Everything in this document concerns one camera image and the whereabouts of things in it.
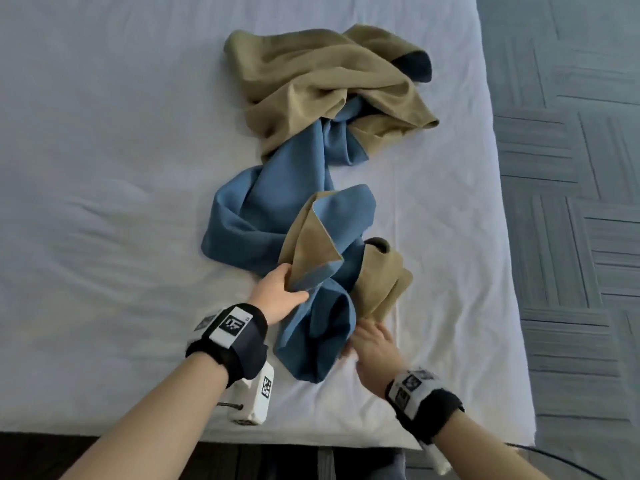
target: floor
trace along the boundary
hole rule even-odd
[[[477,2],[538,446],[640,478],[640,0]],[[58,478],[92,441],[0,435],[0,477]],[[263,452],[202,444],[182,478],[252,479]]]

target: bed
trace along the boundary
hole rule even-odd
[[[332,170],[337,188],[370,186],[365,237],[413,273],[387,323],[473,418],[533,443],[475,0],[0,0],[0,429],[101,434],[176,366],[198,317],[246,297],[252,278],[199,248],[215,191],[259,154],[223,42],[354,23],[426,49],[420,93],[440,119]],[[269,360],[266,423],[219,408],[206,440],[417,447],[354,358],[320,384]]]

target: forearm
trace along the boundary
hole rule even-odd
[[[461,480],[548,480],[462,411],[453,413],[433,443]]]
[[[227,386],[227,370],[194,353],[101,437],[62,480],[175,480]]]

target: cable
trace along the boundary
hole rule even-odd
[[[547,451],[539,450],[538,448],[534,448],[533,446],[524,446],[516,443],[505,443],[507,446],[512,446],[514,448],[520,448],[527,451],[532,451],[533,453],[539,453],[540,455],[548,456],[549,458],[553,458],[554,460],[562,461],[563,463],[569,465],[570,467],[577,468],[581,472],[586,473],[587,475],[591,475],[593,478],[597,478],[598,480],[607,480],[603,476],[598,475],[597,473],[593,473],[591,470],[587,470],[587,468],[581,467],[577,463],[572,462],[571,460],[566,460],[561,456],[554,455],[553,453],[549,453]]]
[[[238,411],[242,411],[244,408],[244,404],[232,404],[232,403],[218,403],[219,406],[226,406],[228,408],[237,409]]]

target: wrist strap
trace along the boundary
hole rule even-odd
[[[387,386],[385,398],[402,427],[427,445],[456,410],[465,410],[439,377],[423,369],[398,374]]]
[[[213,357],[228,371],[227,387],[239,379],[253,379],[267,361],[267,327],[267,320],[257,307],[248,303],[230,306],[199,323],[185,356],[204,352]]]

